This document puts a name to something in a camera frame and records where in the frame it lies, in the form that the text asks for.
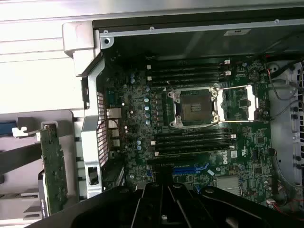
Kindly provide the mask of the silver chipset heat sink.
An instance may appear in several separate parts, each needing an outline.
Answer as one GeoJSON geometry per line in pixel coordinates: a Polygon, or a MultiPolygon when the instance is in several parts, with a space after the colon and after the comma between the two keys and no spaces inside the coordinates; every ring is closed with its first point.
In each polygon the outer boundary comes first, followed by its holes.
{"type": "Polygon", "coordinates": [[[221,176],[217,177],[217,187],[222,190],[237,190],[239,189],[238,176],[221,176]]]}

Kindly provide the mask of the blue expansion slot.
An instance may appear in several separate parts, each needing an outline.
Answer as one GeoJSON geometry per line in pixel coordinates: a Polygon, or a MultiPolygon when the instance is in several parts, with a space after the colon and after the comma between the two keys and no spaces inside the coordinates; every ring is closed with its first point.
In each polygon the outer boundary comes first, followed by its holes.
{"type": "Polygon", "coordinates": [[[185,175],[185,174],[199,174],[203,170],[206,170],[209,167],[209,163],[206,163],[204,166],[198,167],[196,165],[189,167],[178,167],[174,168],[172,174],[173,175],[185,175]]]}

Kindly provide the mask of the grey parts rack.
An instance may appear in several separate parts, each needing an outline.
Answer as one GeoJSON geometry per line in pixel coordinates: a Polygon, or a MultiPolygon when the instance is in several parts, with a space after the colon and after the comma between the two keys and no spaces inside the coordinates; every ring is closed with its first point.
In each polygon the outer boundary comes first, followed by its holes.
{"type": "MultiPolygon", "coordinates": [[[[18,121],[25,118],[30,129],[38,129],[42,122],[56,121],[59,142],[65,159],[67,180],[67,209],[79,202],[79,187],[76,170],[76,144],[73,116],[69,110],[0,114],[0,122],[18,121]]],[[[26,158],[22,148],[36,143],[35,136],[25,138],[0,137],[0,165],[9,166],[18,162],[19,167],[0,171],[0,228],[23,228],[38,217],[23,219],[23,212],[30,206],[37,207],[37,199],[21,199],[22,193],[34,193],[38,188],[38,173],[42,171],[42,159],[26,158]]]]}

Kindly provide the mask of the green Dell motherboard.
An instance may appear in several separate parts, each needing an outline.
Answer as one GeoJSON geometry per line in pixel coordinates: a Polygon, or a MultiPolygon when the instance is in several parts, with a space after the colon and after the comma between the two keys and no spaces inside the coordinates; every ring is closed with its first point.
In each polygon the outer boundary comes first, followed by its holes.
{"type": "Polygon", "coordinates": [[[232,58],[111,60],[104,80],[111,158],[124,166],[132,188],[168,174],[200,192],[217,187],[217,177],[238,176],[239,189],[227,190],[256,203],[272,197],[272,163],[267,67],[261,60],[237,65],[232,58]],[[255,121],[177,129],[168,123],[167,93],[178,88],[216,90],[252,85],[259,108],[255,121]],[[178,167],[209,163],[199,174],[173,175],[178,167]]]}

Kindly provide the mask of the silver disk bay cage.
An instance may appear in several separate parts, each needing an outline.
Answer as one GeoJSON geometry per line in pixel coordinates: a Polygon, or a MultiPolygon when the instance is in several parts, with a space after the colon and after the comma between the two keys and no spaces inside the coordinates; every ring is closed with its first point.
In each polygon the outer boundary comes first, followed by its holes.
{"type": "Polygon", "coordinates": [[[268,94],[271,142],[282,180],[304,190],[304,63],[275,77],[268,94]]]}

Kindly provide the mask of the CPU socket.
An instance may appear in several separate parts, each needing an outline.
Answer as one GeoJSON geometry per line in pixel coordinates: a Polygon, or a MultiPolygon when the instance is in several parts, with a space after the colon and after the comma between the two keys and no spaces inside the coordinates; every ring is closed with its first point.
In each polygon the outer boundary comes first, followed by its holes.
{"type": "Polygon", "coordinates": [[[218,124],[218,91],[213,87],[178,88],[167,93],[166,111],[170,127],[191,129],[218,124]]]}

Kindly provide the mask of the silver socket cover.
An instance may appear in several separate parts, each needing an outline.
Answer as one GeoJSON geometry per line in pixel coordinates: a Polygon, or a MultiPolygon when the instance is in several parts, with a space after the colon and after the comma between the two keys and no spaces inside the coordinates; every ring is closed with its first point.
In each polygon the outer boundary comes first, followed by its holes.
{"type": "Polygon", "coordinates": [[[218,121],[223,123],[243,123],[255,121],[259,108],[258,97],[252,85],[234,86],[217,90],[214,111],[218,121]]]}

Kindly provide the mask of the hard disk in blue carrier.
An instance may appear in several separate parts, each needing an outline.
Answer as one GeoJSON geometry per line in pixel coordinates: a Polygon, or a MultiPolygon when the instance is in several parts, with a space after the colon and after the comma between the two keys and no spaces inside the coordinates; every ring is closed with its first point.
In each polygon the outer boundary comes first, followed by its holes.
{"type": "Polygon", "coordinates": [[[0,132],[9,132],[12,128],[17,126],[15,121],[3,121],[0,122],[0,132]]]}

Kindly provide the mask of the open black PC case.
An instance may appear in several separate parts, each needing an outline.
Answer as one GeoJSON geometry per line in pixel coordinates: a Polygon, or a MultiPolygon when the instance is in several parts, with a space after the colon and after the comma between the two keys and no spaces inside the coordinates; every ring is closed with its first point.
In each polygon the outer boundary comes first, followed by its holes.
{"type": "MultiPolygon", "coordinates": [[[[105,106],[106,64],[111,60],[181,60],[230,57],[237,65],[261,60],[267,67],[266,84],[295,63],[304,63],[304,21],[195,26],[139,25],[119,28],[105,22],[80,21],[62,27],[64,51],[82,78],[85,118],[81,131],[86,181],[85,197],[126,185],[124,166],[111,158],[105,106]]],[[[272,163],[272,197],[265,205],[291,215],[304,216],[304,190],[282,180],[276,150],[268,150],[272,163]]]]}

